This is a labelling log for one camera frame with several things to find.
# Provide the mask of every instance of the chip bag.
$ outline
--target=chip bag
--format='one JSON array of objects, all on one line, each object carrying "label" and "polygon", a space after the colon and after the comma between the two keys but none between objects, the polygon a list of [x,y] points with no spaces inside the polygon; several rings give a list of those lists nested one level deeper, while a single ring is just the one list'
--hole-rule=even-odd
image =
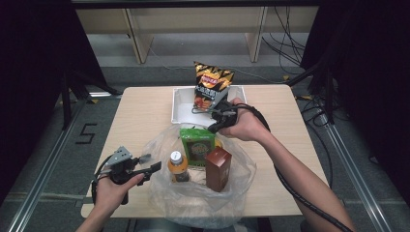
[{"label": "chip bag", "polygon": [[196,69],[196,86],[193,108],[208,111],[214,108],[213,102],[231,83],[234,72],[222,70],[215,66],[194,62]]}]

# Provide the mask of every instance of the plastic bag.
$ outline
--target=plastic bag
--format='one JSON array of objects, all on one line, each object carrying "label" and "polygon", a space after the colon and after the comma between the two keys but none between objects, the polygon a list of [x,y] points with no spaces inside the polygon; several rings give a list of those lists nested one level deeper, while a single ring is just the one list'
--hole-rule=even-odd
[{"label": "plastic bag", "polygon": [[153,162],[162,161],[162,169],[151,177],[150,201],[165,218],[179,224],[209,229],[228,227],[242,217],[256,164],[238,144],[217,134],[223,149],[232,155],[225,188],[221,192],[212,191],[205,185],[205,171],[191,168],[189,182],[172,183],[167,168],[169,156],[173,151],[184,149],[180,128],[192,126],[173,125],[144,147],[143,154],[151,154]]}]

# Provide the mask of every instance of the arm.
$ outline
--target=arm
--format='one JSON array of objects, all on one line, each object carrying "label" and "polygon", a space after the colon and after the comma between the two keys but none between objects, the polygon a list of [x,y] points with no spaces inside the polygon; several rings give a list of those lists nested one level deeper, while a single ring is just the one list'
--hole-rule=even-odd
[{"label": "arm", "polygon": [[105,222],[109,220],[114,211],[120,206],[127,191],[136,186],[143,177],[144,174],[138,174],[123,185],[116,185],[109,178],[102,177],[97,185],[96,205],[76,231],[101,231]]},{"label": "arm", "polygon": [[[258,142],[268,153],[276,168],[289,185],[313,205],[354,230],[353,222],[331,189],[308,167],[294,157],[248,110],[238,110],[235,126],[220,130],[220,134],[235,136],[244,141]],[[339,231],[298,200],[296,203],[308,223],[316,231]]]}]

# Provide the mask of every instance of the bottle cap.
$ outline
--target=bottle cap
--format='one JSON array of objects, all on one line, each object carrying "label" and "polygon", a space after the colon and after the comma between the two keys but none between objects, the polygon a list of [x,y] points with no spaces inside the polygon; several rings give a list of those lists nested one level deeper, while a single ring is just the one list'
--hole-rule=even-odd
[{"label": "bottle cap", "polygon": [[182,162],[182,155],[180,152],[175,151],[171,153],[171,162],[174,164],[180,164]]}]

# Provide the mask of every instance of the snack bag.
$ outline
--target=snack bag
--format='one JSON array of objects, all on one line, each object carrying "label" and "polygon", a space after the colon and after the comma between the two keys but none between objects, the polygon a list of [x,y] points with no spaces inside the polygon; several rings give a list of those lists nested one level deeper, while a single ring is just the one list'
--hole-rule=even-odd
[{"label": "snack bag", "polygon": [[232,83],[233,71],[222,70],[215,66],[194,62],[196,69],[196,86],[193,108],[208,111],[213,108],[212,102],[217,94]]},{"label": "snack bag", "polygon": [[190,166],[205,166],[205,157],[215,149],[215,135],[204,129],[180,129]]}]

